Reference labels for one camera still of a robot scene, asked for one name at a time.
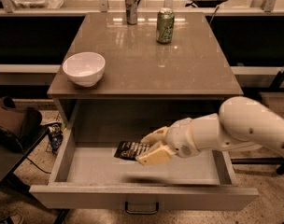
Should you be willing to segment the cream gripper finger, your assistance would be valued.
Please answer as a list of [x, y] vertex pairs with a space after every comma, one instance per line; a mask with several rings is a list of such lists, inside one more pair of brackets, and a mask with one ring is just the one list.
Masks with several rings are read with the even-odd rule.
[[174, 155], [175, 151], [170, 146], [159, 141], [146, 152], [136, 156], [135, 159], [143, 166], [150, 166], [169, 162]]
[[141, 139], [141, 143], [148, 144], [148, 145], [155, 145], [158, 142], [164, 142], [164, 138], [168, 132], [168, 127], [164, 126], [152, 133], [147, 134]]

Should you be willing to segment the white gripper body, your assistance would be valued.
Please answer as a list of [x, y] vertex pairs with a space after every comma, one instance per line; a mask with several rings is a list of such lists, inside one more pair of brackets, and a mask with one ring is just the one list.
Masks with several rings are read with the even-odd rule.
[[200, 153], [193, 141], [192, 119], [190, 118], [174, 122], [168, 128], [164, 140], [180, 158], [189, 158]]

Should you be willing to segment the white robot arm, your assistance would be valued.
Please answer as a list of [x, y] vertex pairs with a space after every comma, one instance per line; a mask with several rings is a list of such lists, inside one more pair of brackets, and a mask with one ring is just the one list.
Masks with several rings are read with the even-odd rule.
[[150, 149], [136, 160], [142, 165], [165, 163], [174, 156], [189, 158], [206, 150], [240, 151], [257, 146], [284, 158], [284, 118], [247, 97], [226, 100], [217, 113], [180, 119], [142, 138]]

